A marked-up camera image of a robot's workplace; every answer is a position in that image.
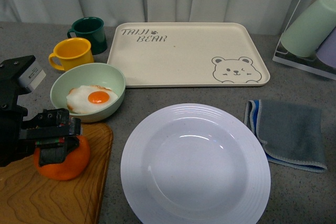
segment bear illustration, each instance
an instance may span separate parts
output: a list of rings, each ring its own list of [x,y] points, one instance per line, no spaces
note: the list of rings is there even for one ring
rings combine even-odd
[[[220,82],[248,83],[261,80],[261,73],[253,66],[253,61],[248,57],[239,59],[224,59],[214,57],[212,63],[215,64],[213,76]]]

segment drying rack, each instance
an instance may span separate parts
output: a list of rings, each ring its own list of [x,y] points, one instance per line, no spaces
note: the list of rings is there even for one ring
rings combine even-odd
[[[287,25],[283,32],[285,32],[293,18],[293,15],[300,4],[301,0],[297,3]],[[317,74],[319,76],[323,76],[329,79],[336,80],[336,69],[332,68],[326,64],[324,64],[322,61],[320,61],[316,55],[312,55],[311,57],[307,59],[303,59],[300,57],[297,57],[296,55],[290,53],[287,49],[284,48],[284,46],[281,44],[281,37],[278,41],[277,48],[274,52],[273,61],[288,65],[297,69],[301,69],[307,72],[311,72],[314,74]]]

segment mug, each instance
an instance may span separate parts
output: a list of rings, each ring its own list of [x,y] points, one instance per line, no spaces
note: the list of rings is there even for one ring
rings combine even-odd
[[[56,64],[54,58],[58,58],[61,65]],[[68,71],[79,65],[93,62],[91,43],[84,38],[63,40],[54,47],[54,52],[49,55],[50,65],[61,71]]]
[[[317,49],[316,56],[324,64],[336,68],[336,28]]]
[[[93,55],[100,54],[107,49],[104,21],[100,18],[85,17],[75,21],[68,30],[68,38],[71,38],[71,33],[90,41]]]
[[[336,26],[336,0],[316,0],[288,27],[280,41],[290,53],[309,57]]]

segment mug handle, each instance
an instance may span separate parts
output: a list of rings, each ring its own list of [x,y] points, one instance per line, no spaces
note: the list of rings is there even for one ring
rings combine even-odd
[[[68,35],[68,38],[69,38],[69,39],[72,38],[72,36],[71,36],[70,33],[74,33],[74,32],[75,32],[75,31],[74,31],[72,28],[68,30],[67,35]]]
[[[63,66],[61,66],[61,65],[59,65],[59,64],[56,64],[56,63],[54,62],[54,60],[53,60],[54,57],[56,57],[56,54],[54,54],[54,53],[51,53],[51,54],[49,55],[49,63],[50,63],[50,65],[51,65],[53,68],[57,69],[57,70],[64,71],[64,67],[63,67]]]

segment bowl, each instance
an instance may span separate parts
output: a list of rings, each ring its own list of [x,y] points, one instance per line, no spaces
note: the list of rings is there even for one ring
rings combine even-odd
[[[62,74],[52,85],[50,99],[57,109],[67,107],[67,95],[73,88],[81,85],[98,85],[112,89],[118,98],[109,106],[92,113],[78,114],[69,110],[70,116],[79,118],[83,123],[103,120],[112,115],[121,105],[126,88],[123,73],[114,66],[106,63],[88,63],[72,68]]]

